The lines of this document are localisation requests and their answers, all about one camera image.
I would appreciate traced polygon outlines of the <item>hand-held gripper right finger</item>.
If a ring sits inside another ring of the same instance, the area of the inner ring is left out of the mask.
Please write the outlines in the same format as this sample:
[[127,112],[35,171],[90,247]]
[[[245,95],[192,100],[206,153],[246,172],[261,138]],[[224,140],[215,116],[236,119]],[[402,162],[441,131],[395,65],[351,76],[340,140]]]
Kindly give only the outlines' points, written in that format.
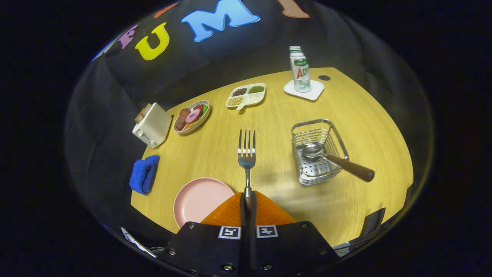
[[341,259],[310,221],[254,192],[252,261],[259,277],[318,277]]

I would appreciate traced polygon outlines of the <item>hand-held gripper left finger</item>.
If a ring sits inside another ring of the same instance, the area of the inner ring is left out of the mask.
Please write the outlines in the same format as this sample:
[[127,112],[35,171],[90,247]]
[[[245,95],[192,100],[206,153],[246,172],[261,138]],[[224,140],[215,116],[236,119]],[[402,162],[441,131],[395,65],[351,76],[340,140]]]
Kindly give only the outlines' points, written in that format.
[[165,245],[164,263],[184,275],[239,277],[244,268],[241,197],[236,193],[202,222],[186,222]]

